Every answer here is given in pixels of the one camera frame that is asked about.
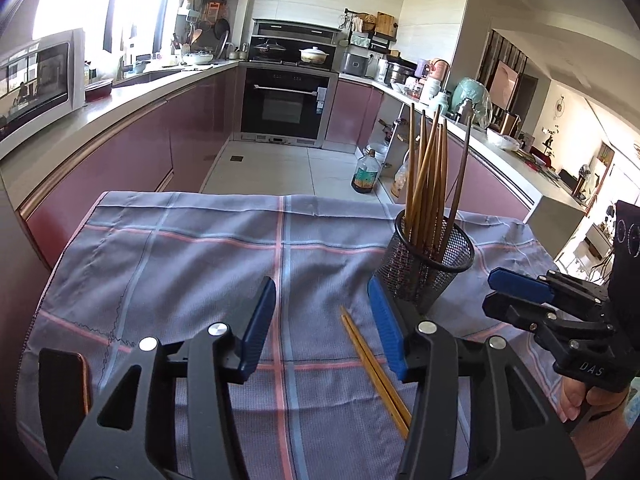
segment white countertop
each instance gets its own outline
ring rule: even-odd
[[[0,160],[0,175],[14,209],[73,152],[111,125],[187,85],[237,66],[239,61],[191,66],[149,83],[114,88],[104,99],[43,128]]]
[[[407,105],[414,104],[417,111],[422,112],[424,110],[427,116],[433,119],[434,114],[429,110],[427,105],[400,92],[396,92],[385,84],[374,81],[373,79],[350,74],[340,74],[340,79],[378,88],[385,94]],[[462,124],[451,121],[447,121],[447,124],[450,134],[455,135],[461,140],[465,139],[466,130]],[[469,147],[487,161],[487,163],[491,164],[504,177],[510,180],[514,186],[518,187],[521,192],[530,199],[532,208],[534,208],[543,197],[547,197],[556,202],[564,203],[578,211],[584,211],[584,207],[578,204],[564,189],[557,187],[537,171],[532,170],[516,155],[500,150],[489,143],[486,132],[474,128],[471,133],[471,139],[469,140]]]

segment black mesh cup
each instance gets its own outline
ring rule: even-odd
[[[441,236],[446,224],[444,217]],[[404,236],[404,211],[401,211],[396,217],[396,232],[376,274],[396,300],[409,301],[421,314],[427,314],[453,278],[471,267],[475,254],[469,237],[453,224],[442,263],[431,260]]]

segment tablecloth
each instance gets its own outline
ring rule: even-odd
[[[390,480],[404,442],[376,395],[340,322],[344,305],[373,352],[383,351],[366,283],[393,233],[399,206],[313,196],[208,196],[109,192],[66,247],[43,293],[20,364],[20,437],[49,471],[38,413],[37,356],[43,347],[80,352],[100,392],[145,336],[164,344],[192,337],[254,295],[263,276],[276,309],[254,375],[230,393],[242,451],[254,480]],[[500,334],[552,403],[559,377],[531,334],[482,312],[497,266],[531,276],[555,268],[528,226],[459,213],[476,249],[430,317],[455,336]],[[399,384],[411,409],[415,386]],[[178,381],[176,437],[190,474],[186,386]],[[456,458],[465,470],[468,384],[461,380]]]

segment cutting board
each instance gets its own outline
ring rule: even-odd
[[[398,24],[393,16],[385,14],[384,12],[378,13],[378,18],[376,20],[376,32],[395,38],[397,30]]]

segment smartphone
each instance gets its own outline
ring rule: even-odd
[[[38,400],[47,453],[57,473],[91,409],[86,359],[77,353],[43,348],[38,356]]]

